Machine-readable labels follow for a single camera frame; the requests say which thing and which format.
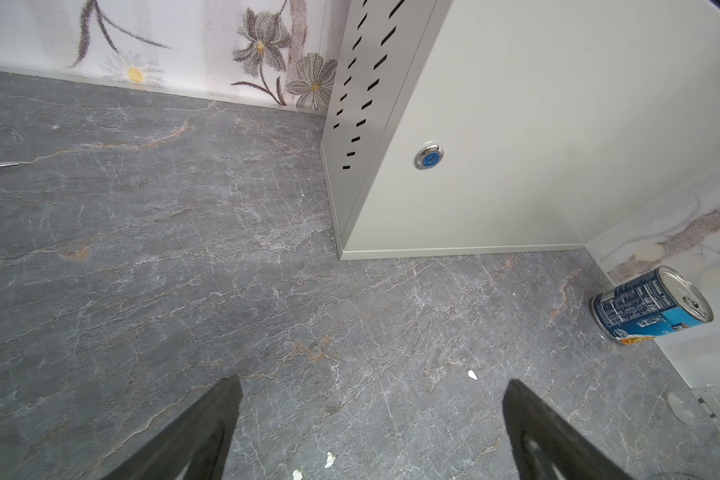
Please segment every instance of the blue keyhole lock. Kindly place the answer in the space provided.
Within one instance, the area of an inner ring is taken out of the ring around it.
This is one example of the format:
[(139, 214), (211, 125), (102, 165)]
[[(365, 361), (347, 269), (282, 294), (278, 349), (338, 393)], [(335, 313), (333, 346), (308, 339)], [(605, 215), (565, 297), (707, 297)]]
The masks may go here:
[(415, 165), (420, 170), (432, 168), (443, 159), (443, 148), (440, 145), (428, 145), (416, 155)]

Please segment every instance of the white paint chip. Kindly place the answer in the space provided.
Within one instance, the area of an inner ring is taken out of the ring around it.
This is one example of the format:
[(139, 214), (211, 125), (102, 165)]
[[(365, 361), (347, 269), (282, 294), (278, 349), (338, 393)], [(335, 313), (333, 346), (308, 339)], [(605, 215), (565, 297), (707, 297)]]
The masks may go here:
[(333, 463), (336, 461), (336, 456), (332, 453), (328, 452), (328, 458), (326, 459), (326, 468), (330, 468), (333, 466)]

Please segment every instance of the gray countertop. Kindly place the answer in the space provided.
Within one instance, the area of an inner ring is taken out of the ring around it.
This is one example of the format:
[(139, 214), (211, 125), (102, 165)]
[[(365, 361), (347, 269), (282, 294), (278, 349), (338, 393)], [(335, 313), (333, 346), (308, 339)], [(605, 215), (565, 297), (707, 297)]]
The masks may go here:
[(339, 262), (322, 122), (0, 73), (0, 478), (99, 477), (234, 373), (227, 478), (516, 478), (510, 378), (635, 478), (720, 478), (585, 251)]

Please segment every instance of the can label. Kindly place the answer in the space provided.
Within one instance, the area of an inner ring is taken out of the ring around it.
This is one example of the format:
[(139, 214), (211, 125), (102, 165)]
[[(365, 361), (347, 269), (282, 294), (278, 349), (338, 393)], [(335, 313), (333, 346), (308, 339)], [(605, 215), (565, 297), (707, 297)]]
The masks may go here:
[(592, 299), (592, 315), (619, 342), (643, 342), (701, 325), (678, 305), (659, 281), (659, 269)]

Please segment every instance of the tin can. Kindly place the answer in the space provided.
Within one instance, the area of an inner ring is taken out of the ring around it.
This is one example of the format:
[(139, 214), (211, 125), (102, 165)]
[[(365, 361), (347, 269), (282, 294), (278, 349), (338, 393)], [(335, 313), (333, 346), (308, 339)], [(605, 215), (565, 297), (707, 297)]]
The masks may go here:
[(712, 321), (712, 308), (691, 282), (660, 266), (590, 300), (595, 323), (623, 345)]

